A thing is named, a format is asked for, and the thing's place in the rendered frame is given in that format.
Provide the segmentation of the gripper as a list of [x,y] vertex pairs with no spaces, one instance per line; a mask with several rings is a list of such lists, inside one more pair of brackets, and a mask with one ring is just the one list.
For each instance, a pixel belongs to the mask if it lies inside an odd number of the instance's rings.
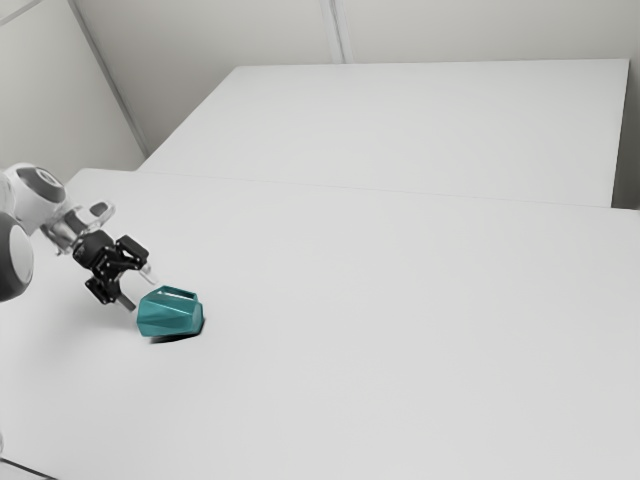
[[73,259],[92,277],[85,286],[103,305],[120,304],[127,311],[134,311],[136,305],[121,290],[120,272],[137,271],[151,285],[158,283],[149,252],[128,235],[116,241],[105,231],[95,230],[84,235],[74,248]]

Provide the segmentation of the teal faceted mug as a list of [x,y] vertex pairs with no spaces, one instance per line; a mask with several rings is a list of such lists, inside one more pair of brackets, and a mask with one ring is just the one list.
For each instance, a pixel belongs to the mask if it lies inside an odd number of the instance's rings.
[[203,305],[196,293],[163,285],[142,297],[136,324],[144,337],[198,335],[204,325]]

